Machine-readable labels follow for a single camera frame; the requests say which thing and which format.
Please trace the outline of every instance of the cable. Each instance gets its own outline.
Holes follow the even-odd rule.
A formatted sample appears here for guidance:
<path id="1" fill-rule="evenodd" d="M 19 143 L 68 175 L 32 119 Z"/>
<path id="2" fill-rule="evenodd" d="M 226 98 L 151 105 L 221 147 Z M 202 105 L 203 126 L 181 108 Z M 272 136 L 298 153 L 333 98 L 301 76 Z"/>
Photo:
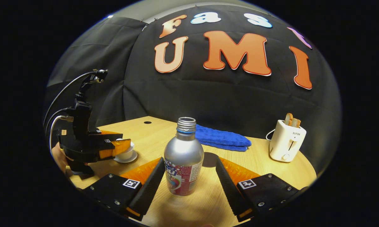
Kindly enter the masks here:
<path id="1" fill-rule="evenodd" d="M 45 117 L 44 117 L 44 122 L 42 122 L 42 126 L 44 127 L 45 125 L 45 120 L 47 119 L 47 116 L 48 116 L 48 113 L 50 112 L 50 109 L 52 107 L 52 105 L 54 104 L 55 100 L 59 97 L 59 95 L 69 86 L 71 85 L 73 82 L 75 82 L 76 80 L 80 79 L 81 77 L 83 76 L 87 76 L 89 74 L 93 74 L 93 73 L 96 73 L 96 71 L 91 71 L 91 72 L 88 72 L 88 73 L 85 73 L 83 75 L 80 75 L 78 76 L 76 79 L 72 80 L 70 83 L 68 83 L 63 89 L 62 91 L 59 92 L 59 94 L 54 98 L 54 100 L 52 101 L 50 107 L 48 107 L 48 110 L 47 110 L 47 113 L 45 114 Z"/>
<path id="2" fill-rule="evenodd" d="M 73 122 L 73 117 L 70 117 L 70 116 L 57 116 L 57 117 L 54 119 L 54 122 L 52 123 L 52 126 L 51 126 L 51 132 L 50 132 L 50 153 L 51 153 L 52 158 L 54 158 L 54 156 L 52 155 L 52 130 L 54 129 L 54 125 L 55 125 L 55 123 L 56 123 L 59 119 L 66 120 L 66 121 L 68 121 L 68 122 Z"/>
<path id="3" fill-rule="evenodd" d="M 267 140 L 269 140 L 269 141 L 270 141 L 270 139 L 268 139 L 268 135 L 269 135 L 269 134 L 271 134 L 273 131 L 275 131 L 275 129 L 274 129 L 274 130 L 272 130 L 272 131 L 270 131 L 268 134 L 266 134 L 265 138 L 266 138 Z"/>
<path id="4" fill-rule="evenodd" d="M 58 110 L 57 112 L 55 112 L 55 113 L 50 117 L 50 119 L 49 119 L 48 122 L 47 122 L 47 126 L 45 127 L 45 136 L 47 136 L 48 126 L 50 125 L 50 122 L 51 122 L 52 118 L 54 118 L 54 117 L 55 117 L 56 115 L 58 115 L 59 113 L 61 113 L 61 112 L 65 112 L 65 111 L 67 111 L 67 108 L 60 109 L 60 110 Z"/>

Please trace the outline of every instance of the bottle label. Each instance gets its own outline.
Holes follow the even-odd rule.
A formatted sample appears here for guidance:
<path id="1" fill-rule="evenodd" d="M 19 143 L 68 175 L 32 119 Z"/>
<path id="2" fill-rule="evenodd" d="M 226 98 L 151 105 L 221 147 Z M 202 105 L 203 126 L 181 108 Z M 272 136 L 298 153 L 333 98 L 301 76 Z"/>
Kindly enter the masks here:
<path id="1" fill-rule="evenodd" d="M 177 166 L 165 160 L 167 186 L 175 195 L 189 195 L 194 191 L 195 180 L 201 171 L 202 162 L 192 166 Z"/>

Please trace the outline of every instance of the hand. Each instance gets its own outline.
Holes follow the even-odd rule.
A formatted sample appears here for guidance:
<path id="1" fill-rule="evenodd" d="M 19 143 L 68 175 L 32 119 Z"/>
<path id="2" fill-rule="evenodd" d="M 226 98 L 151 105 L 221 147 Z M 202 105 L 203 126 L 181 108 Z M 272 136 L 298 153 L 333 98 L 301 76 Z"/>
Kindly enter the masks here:
<path id="1" fill-rule="evenodd" d="M 65 152 L 59 146 L 59 142 L 57 142 L 57 144 L 54 146 L 54 148 L 52 148 L 52 156 L 54 157 L 56 164 L 58 165 L 58 167 L 61 169 L 61 171 L 63 173 L 65 173 L 66 166 L 68 166 L 66 158 L 73 161 L 73 159 L 71 159 L 65 155 Z"/>

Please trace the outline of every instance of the folded towel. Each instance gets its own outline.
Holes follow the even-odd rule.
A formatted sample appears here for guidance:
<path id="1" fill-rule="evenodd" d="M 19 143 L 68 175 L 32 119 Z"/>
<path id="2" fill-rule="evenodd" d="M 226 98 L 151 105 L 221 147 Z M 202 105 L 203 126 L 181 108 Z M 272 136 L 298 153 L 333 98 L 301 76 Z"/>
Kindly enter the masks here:
<path id="1" fill-rule="evenodd" d="M 220 131 L 196 125 L 195 138 L 201 144 L 231 151 L 246 151 L 251 146 L 251 141 L 246 137 L 234 133 Z"/>

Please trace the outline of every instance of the silver bottle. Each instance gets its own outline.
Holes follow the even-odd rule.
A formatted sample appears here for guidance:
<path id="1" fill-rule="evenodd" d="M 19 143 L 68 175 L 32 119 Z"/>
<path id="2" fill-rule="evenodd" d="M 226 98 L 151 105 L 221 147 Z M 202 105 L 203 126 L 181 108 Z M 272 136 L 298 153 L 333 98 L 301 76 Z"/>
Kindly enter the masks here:
<path id="1" fill-rule="evenodd" d="M 195 138 L 195 131 L 194 118 L 179 118 L 176 136 L 168 142 L 165 149 L 167 186 L 174 195 L 193 193 L 201 172 L 204 149 Z"/>

